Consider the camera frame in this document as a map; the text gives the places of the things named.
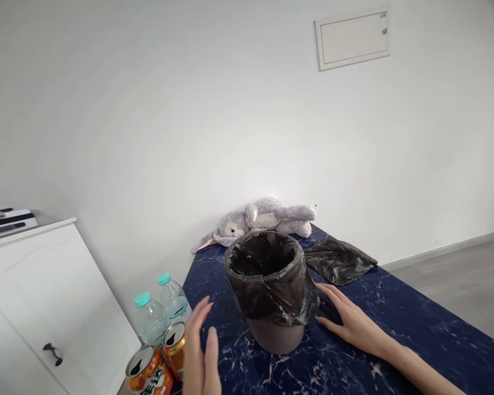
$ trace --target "hand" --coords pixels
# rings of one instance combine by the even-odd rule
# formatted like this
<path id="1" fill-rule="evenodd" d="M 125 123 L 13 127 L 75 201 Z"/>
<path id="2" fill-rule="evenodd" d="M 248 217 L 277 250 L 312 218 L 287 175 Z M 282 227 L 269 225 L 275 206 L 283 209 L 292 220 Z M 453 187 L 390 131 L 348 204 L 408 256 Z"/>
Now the hand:
<path id="1" fill-rule="evenodd" d="M 199 336 L 213 304 L 209 303 L 209 296 L 203 298 L 192 311 L 185 328 L 183 395 L 221 395 L 216 328 L 209 328 L 205 355 L 201 351 Z"/>
<path id="2" fill-rule="evenodd" d="M 336 325 L 324 317 L 317 317 L 317 321 L 349 344 L 384 359 L 388 350 L 397 342 L 334 285 L 320 283 L 315 283 L 315 285 L 335 305 L 344 325 Z"/>

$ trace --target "plastic bottle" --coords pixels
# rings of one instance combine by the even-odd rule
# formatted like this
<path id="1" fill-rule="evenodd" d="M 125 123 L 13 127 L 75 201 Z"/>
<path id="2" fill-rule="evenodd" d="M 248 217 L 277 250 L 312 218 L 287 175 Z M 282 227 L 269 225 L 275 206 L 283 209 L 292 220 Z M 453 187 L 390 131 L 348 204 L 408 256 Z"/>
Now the plastic bottle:
<path id="1" fill-rule="evenodd" d="M 158 301 L 143 292 L 134 300 L 137 311 L 137 330 L 147 345 L 157 346 L 163 341 L 166 329 L 170 326 L 168 315 Z"/>
<path id="2" fill-rule="evenodd" d="M 170 278 L 170 273 L 159 276 L 158 283 L 161 286 L 160 300 L 165 306 L 171 324 L 179 321 L 186 324 L 192 314 L 192 309 L 188 304 L 183 288 Z"/>

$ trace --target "teal bottle cap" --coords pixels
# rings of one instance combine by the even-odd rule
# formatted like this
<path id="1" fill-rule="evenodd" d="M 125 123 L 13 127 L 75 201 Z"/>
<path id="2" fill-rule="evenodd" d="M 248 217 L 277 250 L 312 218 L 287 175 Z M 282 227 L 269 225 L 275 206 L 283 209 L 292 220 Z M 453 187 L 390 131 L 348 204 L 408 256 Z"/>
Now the teal bottle cap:
<path id="1" fill-rule="evenodd" d="M 148 302 L 150 302 L 150 292 L 143 292 L 133 301 L 136 304 L 137 308 L 141 308 L 146 306 Z"/>
<path id="2" fill-rule="evenodd" d="M 158 283 L 159 285 L 165 285 L 170 281 L 170 273 L 165 273 L 159 276 Z"/>

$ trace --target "trash can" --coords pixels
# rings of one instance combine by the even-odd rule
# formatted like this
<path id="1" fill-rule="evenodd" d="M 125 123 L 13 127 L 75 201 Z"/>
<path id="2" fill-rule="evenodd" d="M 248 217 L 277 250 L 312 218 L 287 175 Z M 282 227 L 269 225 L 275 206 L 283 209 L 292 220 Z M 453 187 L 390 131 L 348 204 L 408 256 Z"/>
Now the trash can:
<path id="1" fill-rule="evenodd" d="M 224 263 L 254 339 L 274 354 L 293 351 L 320 304 L 300 244 L 272 230 L 248 233 L 228 248 Z"/>

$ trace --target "floor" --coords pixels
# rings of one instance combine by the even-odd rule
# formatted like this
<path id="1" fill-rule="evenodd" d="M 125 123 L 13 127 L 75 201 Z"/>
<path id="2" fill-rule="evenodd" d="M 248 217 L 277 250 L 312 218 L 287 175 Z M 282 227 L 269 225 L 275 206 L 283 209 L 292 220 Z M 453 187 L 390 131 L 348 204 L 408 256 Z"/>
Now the floor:
<path id="1" fill-rule="evenodd" d="M 390 272 L 494 338 L 494 241 Z"/>

